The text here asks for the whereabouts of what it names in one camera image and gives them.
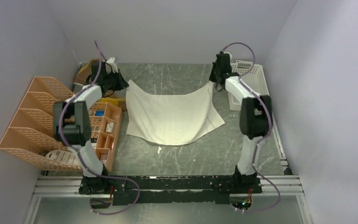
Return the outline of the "white towel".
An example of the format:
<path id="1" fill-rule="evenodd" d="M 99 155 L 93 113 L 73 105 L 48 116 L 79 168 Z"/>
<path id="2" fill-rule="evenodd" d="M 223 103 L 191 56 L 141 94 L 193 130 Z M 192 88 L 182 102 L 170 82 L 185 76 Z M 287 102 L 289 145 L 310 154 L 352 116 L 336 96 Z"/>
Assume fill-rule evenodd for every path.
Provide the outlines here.
<path id="1" fill-rule="evenodd" d="M 184 95 L 153 95 L 129 81 L 127 135 L 148 142 L 180 146 L 225 124 L 213 105 L 213 83 Z"/>

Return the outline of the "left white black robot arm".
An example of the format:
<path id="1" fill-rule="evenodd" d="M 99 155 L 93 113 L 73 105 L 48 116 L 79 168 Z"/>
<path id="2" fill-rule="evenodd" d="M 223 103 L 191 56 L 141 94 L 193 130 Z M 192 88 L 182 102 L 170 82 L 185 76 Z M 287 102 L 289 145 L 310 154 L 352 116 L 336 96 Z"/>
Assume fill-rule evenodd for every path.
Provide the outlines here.
<path id="1" fill-rule="evenodd" d="M 107 169 L 91 143 L 89 109 L 106 92 L 120 91 L 129 86 L 117 68 L 116 58 L 96 61 L 92 66 L 94 71 L 78 93 L 53 104 L 53 136 L 67 146 L 80 163 L 83 171 L 79 188 L 81 195 L 104 194 L 111 189 Z"/>

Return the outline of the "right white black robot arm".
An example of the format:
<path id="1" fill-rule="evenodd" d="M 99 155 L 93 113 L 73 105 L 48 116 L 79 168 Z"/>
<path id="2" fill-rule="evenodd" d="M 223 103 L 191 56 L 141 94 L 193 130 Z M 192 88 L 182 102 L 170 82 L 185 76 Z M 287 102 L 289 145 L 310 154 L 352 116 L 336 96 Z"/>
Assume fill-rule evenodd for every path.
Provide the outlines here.
<path id="1" fill-rule="evenodd" d="M 230 53 L 220 51 L 213 62 L 209 80 L 241 103 L 239 127 L 244 143 L 230 184 L 236 192 L 245 193 L 257 179 L 260 142 L 272 129 L 271 97 L 254 91 L 239 73 L 233 72 L 231 59 Z"/>

